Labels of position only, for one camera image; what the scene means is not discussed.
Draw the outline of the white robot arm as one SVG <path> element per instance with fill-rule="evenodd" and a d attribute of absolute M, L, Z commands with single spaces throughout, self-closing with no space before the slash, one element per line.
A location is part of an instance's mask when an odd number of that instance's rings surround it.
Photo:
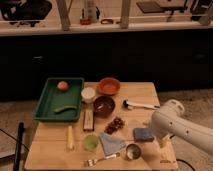
<path fill-rule="evenodd" d="M 150 127 L 154 135 L 162 140 L 172 133 L 213 156 L 213 129 L 183 119 L 184 112 L 179 101 L 165 102 L 151 116 Z"/>

